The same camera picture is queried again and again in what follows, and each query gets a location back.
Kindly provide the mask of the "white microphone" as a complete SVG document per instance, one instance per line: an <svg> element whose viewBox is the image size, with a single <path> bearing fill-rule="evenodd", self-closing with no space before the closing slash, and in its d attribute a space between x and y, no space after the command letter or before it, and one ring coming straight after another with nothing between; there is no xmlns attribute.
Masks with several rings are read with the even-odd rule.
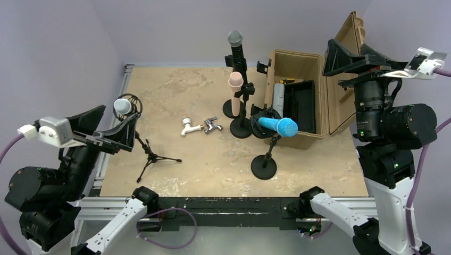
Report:
<svg viewBox="0 0 451 255"><path fill-rule="evenodd" d="M132 103L125 98L115 100L113 108L118 115L127 115L133 110Z"/></svg>

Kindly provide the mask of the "black tripod shock mount stand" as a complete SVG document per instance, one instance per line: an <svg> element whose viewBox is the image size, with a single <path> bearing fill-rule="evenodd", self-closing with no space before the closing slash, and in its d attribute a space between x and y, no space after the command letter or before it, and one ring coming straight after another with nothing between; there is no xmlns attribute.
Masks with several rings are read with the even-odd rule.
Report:
<svg viewBox="0 0 451 255"><path fill-rule="evenodd" d="M129 94L128 93L124 93L124 94L118 96L117 99L119 99L119 98L125 98L125 99L129 100L132 103L133 110L132 110L132 112L130 112L127 115L118 115L115 112L115 110L114 110L113 114L114 114L114 117L117 120L122 122L122 121L124 121L127 118L132 117L132 116L135 116L136 119L139 119L141 117L142 112L143 112L143 104L142 104L142 101L136 95L133 95L131 93L129 93ZM136 180L137 183L141 182L142 176L143 176L146 168L148 166L150 166L151 164L156 163L157 161L160 161L160 160L172 160L172 161L175 161L177 163L182 163L181 159L162 157L162 156L159 156L159 155L155 154L151 150L151 147L149 145L148 139L145 139L145 142L143 142L143 140L140 138L140 135L139 135L139 133L137 131L135 132L135 139L141 144L141 147L144 150L144 153L147 155L147 163L145 164L141 174L137 178L137 180Z"/></svg>

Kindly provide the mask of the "blue microphone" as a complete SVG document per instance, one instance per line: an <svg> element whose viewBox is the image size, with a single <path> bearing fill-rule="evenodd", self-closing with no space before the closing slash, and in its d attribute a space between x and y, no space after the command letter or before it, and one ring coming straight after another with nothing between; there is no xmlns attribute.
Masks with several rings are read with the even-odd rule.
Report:
<svg viewBox="0 0 451 255"><path fill-rule="evenodd" d="M276 131L282 137L293 137L298 132L297 123L287 117L282 119L260 117L258 123L264 128Z"/></svg>

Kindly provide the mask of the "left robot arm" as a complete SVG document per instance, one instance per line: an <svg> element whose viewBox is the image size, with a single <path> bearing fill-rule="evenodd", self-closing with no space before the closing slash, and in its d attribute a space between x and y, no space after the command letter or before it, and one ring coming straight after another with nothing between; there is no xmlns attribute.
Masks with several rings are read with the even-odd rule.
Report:
<svg viewBox="0 0 451 255"><path fill-rule="evenodd" d="M67 117L44 117L18 130L19 136L59 149L58 169L28 166L17 170L9 182L5 201L21 212L22 235L36 254L107 254L128 228L158 212L158 195L139 187L125 207L85 243L71 246L63 240L75 229L84 188L101 152L115 154L131 151L137 139L138 112L130 111L117 126L98 131L105 106Z"/></svg>

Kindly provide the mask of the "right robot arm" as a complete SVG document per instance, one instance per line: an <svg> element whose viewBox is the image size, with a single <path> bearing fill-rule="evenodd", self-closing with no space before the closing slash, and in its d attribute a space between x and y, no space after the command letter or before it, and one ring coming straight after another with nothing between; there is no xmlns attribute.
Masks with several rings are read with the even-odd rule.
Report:
<svg viewBox="0 0 451 255"><path fill-rule="evenodd" d="M431 253L431 246L416 230L410 194L416 187L412 152L437 139L437 117L426 104L394 106L403 84L395 72L405 66L405 62L389 59L368 45L354 54L339 41L328 41L323 75L355 75L340 85L354 89L354 137L363 142L357 152L377 216L360 215L317 186L301 193L296 205L287 207L300 219L313 215L328 219L352 238L360 254Z"/></svg>

